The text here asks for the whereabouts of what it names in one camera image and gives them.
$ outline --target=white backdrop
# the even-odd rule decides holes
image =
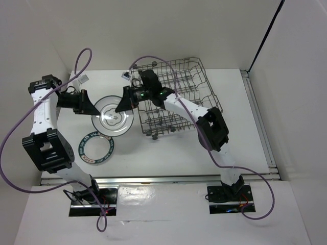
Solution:
[[[326,244],[327,0],[287,0],[250,73],[278,169],[312,245]]]
[[[248,69],[280,0],[27,0],[68,69],[125,69],[142,55],[196,56],[206,68]]]

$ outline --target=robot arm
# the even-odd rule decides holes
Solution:
[[[30,84],[29,93],[34,104],[61,84],[52,75]],[[76,114],[100,115],[90,102],[86,90],[68,94],[57,91],[51,94],[34,111],[34,123],[30,136],[22,139],[22,145],[40,171],[57,174],[66,181],[77,180],[99,194],[99,187],[91,175],[86,174],[75,162],[74,151],[57,129],[57,107],[72,108]],[[74,196],[93,204],[94,198],[85,187],[72,184]]]
[[[212,155],[223,166],[234,166],[235,161],[230,154],[228,146],[228,127],[225,120],[216,107],[211,109],[196,105],[166,87],[162,87],[158,76],[153,70],[142,71],[141,79],[142,86],[125,86],[123,88],[123,97],[116,108],[116,112],[131,110],[136,108],[141,101],[151,100],[152,103],[164,110],[174,112],[185,119],[192,121],[189,114],[178,101],[186,105],[192,117],[196,120],[198,129],[206,140],[206,145],[209,146]],[[123,77],[132,79],[130,74],[124,73]],[[201,137],[199,137],[200,144],[205,147]],[[226,186],[230,195],[235,195],[244,185],[243,177],[240,175],[238,169],[224,168],[220,171],[222,185]]]

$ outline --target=dish rack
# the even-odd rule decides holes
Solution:
[[[218,107],[223,112],[199,58],[177,59],[168,61],[168,63],[171,64],[177,74],[177,92],[182,97],[200,106]],[[174,76],[167,64],[156,61],[147,65],[138,66],[135,64],[132,73],[135,78],[141,80],[139,71],[147,69],[152,69],[158,75],[163,87],[174,89]],[[153,139],[157,139],[160,134],[194,128],[194,125],[183,117],[156,107],[150,101],[139,103],[138,114],[142,132],[146,136],[152,136]]]

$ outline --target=purple cable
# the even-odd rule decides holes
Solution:
[[[141,59],[143,59],[143,58],[154,58],[154,59],[157,59],[157,60],[162,61],[162,62],[165,63],[167,66],[169,66],[169,68],[172,70],[172,72],[173,72],[173,74],[174,74],[174,90],[175,90],[175,95],[176,95],[176,97],[178,97],[177,86],[176,86],[176,84],[177,84],[177,82],[178,82],[178,81],[177,81],[177,74],[176,74],[176,71],[174,70],[174,68],[171,66],[171,64],[170,64],[169,62],[167,62],[166,60],[163,60],[163,59],[161,59],[161,58],[159,58],[159,57],[157,57],[157,56],[146,55],[146,56],[142,56],[142,57],[136,59],[136,60],[132,63],[132,65],[129,67],[129,69],[131,69],[137,61],[139,61],[139,60],[141,60]],[[199,133],[199,135],[200,135],[200,137],[201,137],[202,142],[204,142],[205,149],[208,151],[209,156],[211,157],[212,161],[214,162],[214,164],[215,164],[218,168],[236,168],[236,169],[243,169],[243,170],[249,171],[249,172],[254,173],[255,175],[259,176],[259,177],[260,177],[261,179],[263,179],[263,180],[265,181],[265,183],[267,184],[267,186],[268,186],[268,188],[269,188],[269,190],[270,190],[270,192],[271,192],[271,197],[272,197],[272,204],[271,204],[271,208],[270,208],[270,210],[269,210],[265,215],[263,215],[263,216],[261,216],[261,217],[250,217],[250,216],[248,216],[248,215],[246,215],[246,214],[244,213],[244,208],[246,208],[246,207],[248,207],[249,205],[251,205],[251,204],[248,204],[248,205],[245,205],[245,206],[242,207],[242,209],[241,209],[242,214],[243,214],[246,218],[251,219],[251,220],[254,220],[254,221],[257,221],[257,220],[260,220],[260,219],[264,219],[264,218],[266,218],[267,216],[269,216],[269,215],[271,214],[271,212],[273,211],[274,207],[275,207],[275,194],[274,194],[274,192],[273,192],[273,190],[272,190],[271,185],[269,184],[269,182],[265,179],[265,177],[264,177],[263,175],[257,173],[256,171],[253,171],[253,170],[251,170],[251,169],[249,169],[249,168],[247,168],[247,167],[240,167],[240,166],[221,166],[221,165],[219,165],[219,164],[216,162],[216,160],[214,159],[214,157],[213,157],[211,151],[208,150],[210,147],[209,147],[207,141],[205,140],[205,137],[204,137],[203,133],[201,132],[201,130],[199,130],[199,127],[198,127],[198,125],[196,124],[196,121],[194,120],[192,114],[190,113],[190,111],[188,110],[188,108],[186,107],[186,105],[183,103],[183,101],[182,101],[181,99],[178,99],[178,101],[179,101],[180,104],[184,107],[185,111],[187,112],[187,114],[189,115],[190,119],[192,120],[192,123],[194,124],[195,128],[197,129],[197,131],[198,131],[198,133]]]
[[[0,146],[0,175],[1,177],[3,178],[3,180],[9,185],[11,186],[12,188],[18,190],[18,191],[21,191],[21,192],[24,192],[24,193],[29,193],[29,194],[36,194],[36,193],[45,193],[45,192],[48,192],[48,191],[52,191],[52,190],[55,190],[55,189],[58,189],[62,186],[65,186],[65,185],[68,185],[68,184],[72,184],[72,183],[79,183],[80,185],[84,186],[91,194],[92,196],[95,198],[96,202],[98,203],[98,205],[100,206],[100,209],[101,209],[101,212],[102,212],[102,215],[105,217],[105,227],[103,230],[101,230],[98,226],[98,223],[99,223],[99,220],[101,218],[101,216],[98,218],[98,221],[97,221],[97,230],[100,231],[100,232],[104,232],[107,228],[107,216],[106,216],[106,213],[105,213],[105,210],[102,208],[101,206],[101,203],[99,201],[99,199],[97,198],[97,196],[94,194],[94,192],[88,187],[86,186],[85,184],[79,182],[79,181],[68,181],[64,184],[60,184],[60,185],[57,185],[55,187],[52,187],[52,188],[49,188],[49,189],[46,189],[46,190],[25,190],[25,189],[22,189],[18,186],[16,186],[14,183],[12,183],[5,175],[3,169],[2,169],[2,166],[1,166],[1,156],[2,156],[2,153],[3,153],[3,150],[5,148],[5,144],[7,142],[7,140],[9,139],[9,137],[11,136],[11,134],[18,128],[18,126],[42,103],[42,101],[44,101],[46,98],[48,98],[51,94],[53,94],[54,92],[56,92],[57,90],[60,90],[63,86],[66,86],[68,83],[70,83],[71,81],[73,81],[75,78],[77,78],[81,73],[83,73],[85,71],[85,69],[88,67],[89,63],[91,62],[91,59],[92,59],[92,50],[90,48],[85,48],[83,49],[77,59],[76,59],[76,63],[75,63],[75,70],[76,70],[76,67],[77,67],[77,63],[78,63],[78,60],[79,58],[81,57],[81,55],[86,51],[88,50],[90,52],[90,55],[89,55],[89,58],[88,58],[88,61],[87,63],[85,64],[85,66],[75,75],[73,76],[71,79],[69,79],[66,83],[63,83],[61,84],[60,86],[58,86],[57,88],[53,89],[52,91],[50,91],[48,94],[46,94],[38,103],[36,103],[30,110],[28,110],[28,112],[12,127],[11,130],[9,130],[9,132],[7,133],[7,135],[5,136],[4,140],[2,141],[1,143],[1,146]]]

